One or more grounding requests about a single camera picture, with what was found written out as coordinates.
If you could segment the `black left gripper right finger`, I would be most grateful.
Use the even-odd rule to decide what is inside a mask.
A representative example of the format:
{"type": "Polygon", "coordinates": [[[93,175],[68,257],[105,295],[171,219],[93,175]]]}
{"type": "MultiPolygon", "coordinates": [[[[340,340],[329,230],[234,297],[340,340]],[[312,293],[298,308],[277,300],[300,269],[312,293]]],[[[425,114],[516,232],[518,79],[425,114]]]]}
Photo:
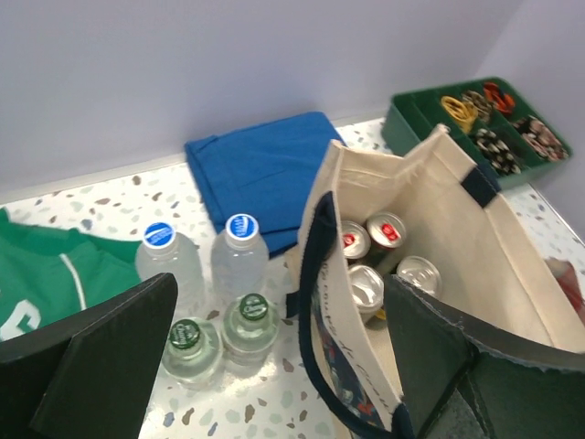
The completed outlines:
{"type": "Polygon", "coordinates": [[[584,356],[385,278],[387,326],[418,438],[581,438],[584,356]]]}

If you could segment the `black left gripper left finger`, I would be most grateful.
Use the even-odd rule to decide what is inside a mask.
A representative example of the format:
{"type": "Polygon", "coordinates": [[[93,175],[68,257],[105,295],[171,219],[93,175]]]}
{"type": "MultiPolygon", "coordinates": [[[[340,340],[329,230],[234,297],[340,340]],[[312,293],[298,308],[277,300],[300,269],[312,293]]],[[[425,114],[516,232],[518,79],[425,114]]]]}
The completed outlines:
{"type": "Polygon", "coordinates": [[[2,342],[2,437],[138,437],[177,292],[172,274],[158,274],[2,342]]]}

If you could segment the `beige canvas tote bag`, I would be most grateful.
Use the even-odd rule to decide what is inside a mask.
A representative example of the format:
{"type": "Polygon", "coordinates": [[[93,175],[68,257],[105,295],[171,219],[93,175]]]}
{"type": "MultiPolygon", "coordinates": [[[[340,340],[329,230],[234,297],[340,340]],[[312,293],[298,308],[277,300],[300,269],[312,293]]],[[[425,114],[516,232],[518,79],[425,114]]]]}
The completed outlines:
{"type": "Polygon", "coordinates": [[[299,290],[307,375],[340,438],[418,438],[387,326],[368,327],[352,296],[341,222],[379,211],[399,216],[403,244],[439,270],[440,302],[520,337],[584,356],[584,325],[490,178],[443,125],[403,157],[328,146],[285,260],[299,290]]]}

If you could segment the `Pocari Sweat bottle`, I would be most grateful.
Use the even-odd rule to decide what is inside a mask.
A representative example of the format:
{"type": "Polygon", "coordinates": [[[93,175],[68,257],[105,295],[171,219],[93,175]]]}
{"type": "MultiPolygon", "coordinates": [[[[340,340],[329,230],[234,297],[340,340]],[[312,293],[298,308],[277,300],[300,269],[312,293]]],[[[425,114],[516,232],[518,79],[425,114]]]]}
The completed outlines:
{"type": "Polygon", "coordinates": [[[135,256],[142,280],[171,273],[177,282],[175,313],[196,314],[205,303],[205,280],[198,247],[167,222],[154,222],[143,232],[135,256]]]}
{"type": "Polygon", "coordinates": [[[269,250],[259,222],[247,213],[232,215],[212,244],[213,291],[226,303],[245,294],[261,293],[268,261],[269,250]]]}

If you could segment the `green cap soda bottle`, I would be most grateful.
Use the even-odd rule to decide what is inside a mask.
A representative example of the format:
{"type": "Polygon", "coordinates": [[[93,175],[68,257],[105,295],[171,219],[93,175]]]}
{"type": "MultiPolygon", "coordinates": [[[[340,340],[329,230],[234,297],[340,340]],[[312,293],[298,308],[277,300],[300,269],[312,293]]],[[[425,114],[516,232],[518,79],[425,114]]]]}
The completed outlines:
{"type": "Polygon", "coordinates": [[[262,294],[238,297],[226,309],[220,328],[228,359],[243,367],[260,366],[271,353],[279,328],[279,313],[262,294]]]}

